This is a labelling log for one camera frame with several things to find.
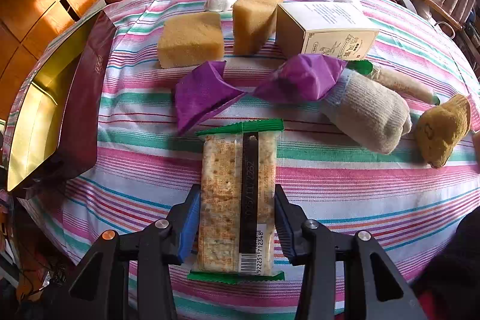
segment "cardboard box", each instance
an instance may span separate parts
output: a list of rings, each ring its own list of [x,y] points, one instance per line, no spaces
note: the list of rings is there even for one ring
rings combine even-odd
[[[277,9],[275,42],[287,58],[299,53],[318,53],[361,60],[378,32],[350,3],[284,2]]]

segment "food package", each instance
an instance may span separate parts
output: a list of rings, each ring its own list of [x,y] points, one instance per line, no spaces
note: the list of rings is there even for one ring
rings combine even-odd
[[[246,95],[246,92],[225,83],[225,65],[225,61],[207,61],[175,86],[179,135],[216,116]]]
[[[394,69],[374,65],[373,71],[367,77],[398,94],[408,94],[413,98],[432,105],[440,104],[440,99],[432,88]]]
[[[266,77],[251,94],[272,103],[315,102],[336,84],[346,63],[327,55],[299,53]]]
[[[198,132],[202,162],[198,270],[273,275],[281,119]]]

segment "blue gripper pad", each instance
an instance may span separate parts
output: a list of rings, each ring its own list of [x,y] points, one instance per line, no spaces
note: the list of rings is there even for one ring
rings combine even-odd
[[[195,195],[180,233],[177,256],[183,263],[191,252],[200,223],[200,192]]]

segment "metal screw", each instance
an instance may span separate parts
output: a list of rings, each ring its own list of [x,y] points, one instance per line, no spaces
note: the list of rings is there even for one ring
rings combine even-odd
[[[367,232],[367,231],[360,231],[358,233],[358,237],[360,240],[369,241],[371,239],[371,234],[370,232]]]
[[[312,219],[309,219],[309,220],[305,221],[303,224],[304,224],[307,228],[310,228],[310,229],[317,229],[318,226],[320,225],[320,224],[318,223],[318,221],[312,220]]]
[[[111,240],[114,237],[115,237],[115,231],[112,231],[111,229],[102,233],[102,239],[104,240]]]
[[[168,220],[165,220],[165,219],[161,219],[161,220],[155,221],[155,226],[156,226],[158,229],[165,229],[165,228],[168,227],[169,225],[170,225],[169,221],[168,221]]]

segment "sponge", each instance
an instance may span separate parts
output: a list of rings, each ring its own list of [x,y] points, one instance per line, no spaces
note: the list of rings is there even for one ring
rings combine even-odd
[[[169,18],[157,50],[162,68],[221,59],[224,49],[220,14],[206,11]]]
[[[233,53],[254,55],[275,31],[283,0],[237,0],[233,4]]]
[[[424,112],[415,128],[421,155],[433,168],[445,165],[455,145],[469,133],[470,102],[456,94],[447,102]]]

